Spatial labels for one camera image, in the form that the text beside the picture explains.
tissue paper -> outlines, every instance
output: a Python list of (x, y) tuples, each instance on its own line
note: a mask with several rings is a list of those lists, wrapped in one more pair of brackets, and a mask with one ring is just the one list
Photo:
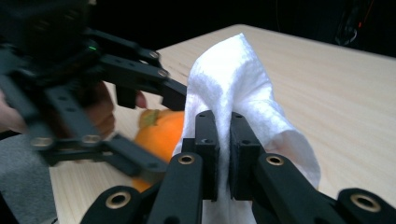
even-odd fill
[(320, 170), (312, 147), (285, 118), (275, 101), (271, 80), (243, 34), (219, 42), (193, 65), (187, 86), (183, 133), (174, 150), (181, 151), (183, 138), (194, 138), (195, 116), (212, 110), (219, 135), (219, 192), (215, 202), (204, 201), (203, 223), (256, 223), (251, 203), (230, 197), (228, 167), (232, 112), (247, 119), (267, 152), (289, 158), (314, 186)]

white napkin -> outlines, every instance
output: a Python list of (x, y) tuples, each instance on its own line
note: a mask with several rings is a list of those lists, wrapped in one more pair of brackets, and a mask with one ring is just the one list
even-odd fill
[(227, 180), (232, 112), (245, 116), (267, 152), (289, 158), (314, 187), (318, 186), (320, 170), (314, 152), (275, 102), (271, 81), (243, 34), (219, 42), (193, 65), (183, 134), (174, 155), (181, 151), (183, 138), (194, 138), (195, 116), (205, 110), (215, 115), (220, 154), (219, 196), (216, 202), (204, 201), (204, 224), (256, 223), (250, 202), (230, 198)]

table surface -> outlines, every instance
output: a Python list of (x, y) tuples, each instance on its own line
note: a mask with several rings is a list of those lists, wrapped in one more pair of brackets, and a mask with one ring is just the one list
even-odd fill
[[(163, 67), (186, 84), (200, 55), (240, 33), (262, 61), (287, 119), (314, 149), (319, 191), (336, 198), (341, 189), (367, 189), (396, 206), (396, 60), (235, 25), (160, 49)], [(161, 97), (146, 95), (148, 108), (163, 108)], [(133, 139), (140, 112), (117, 106), (117, 130)], [(131, 185), (103, 162), (67, 161), (49, 171), (61, 224), (79, 223), (104, 190)]]

wooden table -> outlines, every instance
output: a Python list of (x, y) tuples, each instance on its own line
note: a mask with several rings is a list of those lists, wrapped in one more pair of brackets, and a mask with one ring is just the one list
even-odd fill
[[(240, 33), (264, 64), (287, 118), (315, 150), (319, 190), (336, 198), (340, 189), (367, 189), (396, 206), (396, 60), (235, 25), (159, 50), (163, 66), (186, 84), (201, 54)], [(161, 97), (147, 97), (149, 108), (162, 108)], [(117, 129), (131, 139), (140, 111), (116, 109)], [(61, 224), (79, 223), (104, 190), (131, 184), (101, 162), (65, 162), (50, 175)]]

human hand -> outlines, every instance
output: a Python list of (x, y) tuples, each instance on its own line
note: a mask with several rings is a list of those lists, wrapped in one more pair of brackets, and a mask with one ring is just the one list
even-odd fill
[[(146, 108), (146, 98), (141, 91), (136, 95), (136, 106)], [(89, 117), (91, 123), (98, 129), (100, 134), (106, 138), (115, 128), (115, 118), (113, 115), (114, 104), (104, 82), (98, 83), (93, 90), (92, 103), (84, 110)], [(50, 114), (50, 120), (57, 127), (62, 127), (62, 122), (53, 113)], [(0, 130), (9, 129), (16, 133), (27, 133), (27, 127), (21, 115), (17, 110), (8, 106), (5, 95), (0, 90)], [(66, 136), (67, 130), (61, 129), (57, 133), (59, 136)]]

